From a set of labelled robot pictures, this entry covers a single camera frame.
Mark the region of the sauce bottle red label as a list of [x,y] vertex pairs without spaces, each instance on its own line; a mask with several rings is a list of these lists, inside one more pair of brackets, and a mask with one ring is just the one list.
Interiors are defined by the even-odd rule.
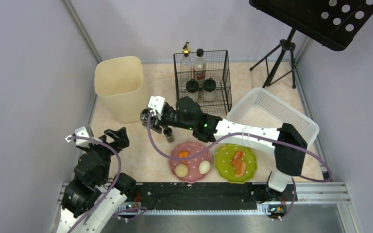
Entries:
[[206,60],[204,58],[204,50],[197,49],[196,59],[193,64],[194,79],[198,82],[200,87],[203,87],[206,78]]

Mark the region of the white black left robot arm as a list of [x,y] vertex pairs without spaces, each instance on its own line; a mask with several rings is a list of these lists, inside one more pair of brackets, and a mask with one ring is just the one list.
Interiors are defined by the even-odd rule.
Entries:
[[109,180],[111,157],[130,145],[127,130],[107,129],[94,137],[91,128],[83,126],[65,140],[74,142],[83,154],[64,189],[55,232],[99,233],[136,186],[135,179],[118,171],[107,190],[101,190]]

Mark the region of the white perforated plastic basket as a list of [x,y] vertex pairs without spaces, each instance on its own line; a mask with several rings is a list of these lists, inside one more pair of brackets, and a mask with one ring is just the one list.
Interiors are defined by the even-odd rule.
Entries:
[[316,153],[314,142],[319,126],[303,112],[262,87],[256,87],[244,95],[231,111],[227,120],[259,128],[280,128],[291,124],[307,142],[307,149]]

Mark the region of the glass jar black lid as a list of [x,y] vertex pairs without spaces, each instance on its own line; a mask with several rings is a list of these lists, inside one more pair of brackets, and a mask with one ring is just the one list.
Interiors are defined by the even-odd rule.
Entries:
[[215,91],[216,91],[216,82],[212,78],[208,78],[203,83],[204,101],[214,101]]
[[188,97],[190,97],[194,102],[199,99],[199,83],[195,79],[190,79],[186,83],[186,91]]

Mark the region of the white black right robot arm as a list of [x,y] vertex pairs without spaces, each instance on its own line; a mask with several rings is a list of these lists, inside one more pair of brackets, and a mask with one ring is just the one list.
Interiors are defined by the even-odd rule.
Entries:
[[191,130],[201,142],[235,144],[260,150],[275,157],[275,169],[267,187],[282,193],[293,177],[301,175],[307,152],[307,142],[297,129],[283,123],[279,128],[259,128],[228,121],[204,113],[190,97],[183,97],[171,107],[163,97],[151,96],[140,119],[148,131],[162,133],[170,127]]

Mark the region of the green polka dot plate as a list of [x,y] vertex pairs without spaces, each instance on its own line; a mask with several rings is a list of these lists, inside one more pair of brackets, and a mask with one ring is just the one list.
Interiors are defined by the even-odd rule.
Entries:
[[[243,162],[246,170],[243,176],[235,177],[235,169],[231,160],[237,150],[243,152]],[[257,171],[257,157],[252,149],[236,144],[222,144],[214,154],[214,165],[221,177],[230,183],[245,183],[252,179]]]

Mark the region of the glass jar black lid front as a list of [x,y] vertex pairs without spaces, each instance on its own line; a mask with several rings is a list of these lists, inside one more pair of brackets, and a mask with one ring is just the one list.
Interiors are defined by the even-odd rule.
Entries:
[[216,82],[212,78],[208,78],[203,83],[204,101],[214,101],[215,91],[216,91]]

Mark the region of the small black pepper grinder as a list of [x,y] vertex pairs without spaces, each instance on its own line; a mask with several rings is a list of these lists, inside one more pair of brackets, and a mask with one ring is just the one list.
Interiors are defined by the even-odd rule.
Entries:
[[171,128],[165,128],[163,130],[164,136],[166,138],[166,141],[168,143],[173,143],[174,142],[174,136],[173,136],[173,131]]

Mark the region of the clear bottle gold spout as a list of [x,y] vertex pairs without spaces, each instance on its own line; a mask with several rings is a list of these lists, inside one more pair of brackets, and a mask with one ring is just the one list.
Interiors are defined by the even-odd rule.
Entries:
[[180,61],[180,78],[183,81],[189,81],[192,76],[192,62],[190,59],[190,48],[189,48],[189,42],[187,41],[183,48],[182,48],[182,59]]

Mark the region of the black wire rack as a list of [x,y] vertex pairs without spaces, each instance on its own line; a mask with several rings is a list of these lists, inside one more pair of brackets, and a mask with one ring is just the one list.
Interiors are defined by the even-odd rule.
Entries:
[[[196,52],[190,52],[189,54],[192,62],[192,76],[193,64],[196,59]],[[182,59],[182,53],[175,53],[173,55],[174,60],[174,71],[175,71],[175,83],[176,83],[176,95],[177,99],[183,97],[188,97],[186,90],[187,81],[183,81],[180,78],[180,61]],[[216,91],[214,101],[204,101],[204,89],[199,86],[199,99],[198,103],[201,110],[205,113],[221,113],[226,114],[231,110],[232,106],[232,95],[231,95],[231,84],[230,84],[230,74],[229,74],[229,60],[227,50],[211,50],[204,51],[204,58],[206,60],[206,78],[212,78],[216,82]]]

